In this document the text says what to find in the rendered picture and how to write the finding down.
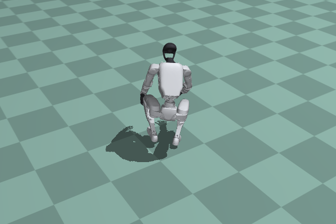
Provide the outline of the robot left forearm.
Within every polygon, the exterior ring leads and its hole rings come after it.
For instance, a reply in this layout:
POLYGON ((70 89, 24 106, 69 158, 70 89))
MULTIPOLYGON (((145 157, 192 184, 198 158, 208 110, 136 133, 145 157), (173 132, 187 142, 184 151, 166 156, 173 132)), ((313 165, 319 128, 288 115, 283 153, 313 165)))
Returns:
MULTIPOLYGON (((145 79, 145 81, 146 81, 146 79, 145 79)), ((146 95, 150 87, 146 87, 146 86, 144 85, 144 84, 145 84, 145 81, 144 81, 144 83, 143 83, 143 86, 142 86, 142 89, 141 89, 140 94, 143 93, 143 94, 146 95)))

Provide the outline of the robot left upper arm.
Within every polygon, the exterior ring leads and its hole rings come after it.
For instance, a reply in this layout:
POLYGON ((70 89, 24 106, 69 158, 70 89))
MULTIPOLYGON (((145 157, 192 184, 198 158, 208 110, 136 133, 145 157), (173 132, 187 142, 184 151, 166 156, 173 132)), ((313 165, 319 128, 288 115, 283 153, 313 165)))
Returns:
POLYGON ((149 67, 149 70, 147 72, 147 75, 146 75, 146 81, 145 81, 145 86, 146 87, 151 87, 152 86, 152 83, 153 83, 153 78, 155 76, 155 74, 158 73, 158 70, 159 70, 159 64, 151 64, 150 67, 149 67))

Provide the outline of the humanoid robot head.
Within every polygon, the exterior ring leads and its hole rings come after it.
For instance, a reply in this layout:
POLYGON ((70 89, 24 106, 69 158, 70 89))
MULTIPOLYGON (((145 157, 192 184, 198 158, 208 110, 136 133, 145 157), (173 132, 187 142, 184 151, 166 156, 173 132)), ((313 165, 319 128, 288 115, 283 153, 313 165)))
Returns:
POLYGON ((166 62, 175 63, 174 60, 173 60, 174 57, 175 57, 175 53, 176 53, 176 45, 175 44, 170 42, 170 43, 167 43, 167 44, 164 45, 164 47, 163 47, 163 57, 166 60, 166 62), (165 53, 173 54, 173 58, 166 58, 165 53))

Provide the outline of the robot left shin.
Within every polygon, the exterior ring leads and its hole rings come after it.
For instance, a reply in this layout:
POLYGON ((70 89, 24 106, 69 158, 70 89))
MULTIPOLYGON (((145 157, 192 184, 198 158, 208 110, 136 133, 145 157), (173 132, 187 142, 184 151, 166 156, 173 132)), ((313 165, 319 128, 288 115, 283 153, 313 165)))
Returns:
POLYGON ((146 102, 145 102, 144 98, 143 98, 143 105, 144 105, 144 111, 145 111, 146 119, 147 119, 147 121, 150 125, 151 133, 153 135, 153 131, 154 131, 154 133, 156 134, 155 125, 154 125, 154 118, 149 116, 150 115, 149 114, 149 109, 146 106, 146 102))

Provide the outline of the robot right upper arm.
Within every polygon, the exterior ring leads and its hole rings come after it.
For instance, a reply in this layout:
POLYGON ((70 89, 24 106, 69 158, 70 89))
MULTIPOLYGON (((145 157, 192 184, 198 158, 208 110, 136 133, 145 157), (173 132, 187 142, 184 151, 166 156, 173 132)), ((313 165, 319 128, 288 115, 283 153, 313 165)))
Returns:
POLYGON ((191 76, 191 71, 188 66, 183 66, 183 76, 185 82, 183 83, 183 87, 185 89, 189 89, 192 87, 192 76, 191 76))

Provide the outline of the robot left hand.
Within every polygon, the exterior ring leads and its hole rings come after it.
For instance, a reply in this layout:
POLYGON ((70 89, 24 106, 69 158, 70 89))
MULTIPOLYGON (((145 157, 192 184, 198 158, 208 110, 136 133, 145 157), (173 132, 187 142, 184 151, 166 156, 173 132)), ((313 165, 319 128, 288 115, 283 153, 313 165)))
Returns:
POLYGON ((142 94, 140 94, 140 96, 141 96, 140 97, 140 103, 143 105, 143 97, 145 96, 145 94, 142 93, 142 94))

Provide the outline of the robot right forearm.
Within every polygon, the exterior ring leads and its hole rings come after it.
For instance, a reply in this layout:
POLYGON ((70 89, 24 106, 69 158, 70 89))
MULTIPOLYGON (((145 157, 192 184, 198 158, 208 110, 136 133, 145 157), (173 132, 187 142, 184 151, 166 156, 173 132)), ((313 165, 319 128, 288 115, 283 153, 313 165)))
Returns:
MULTIPOLYGON (((192 88, 192 87, 191 87, 191 88, 192 88)), ((188 91, 190 91, 191 88, 189 88, 189 89, 185 89, 185 88, 183 87, 181 93, 183 93, 183 94, 188 93, 188 91)))

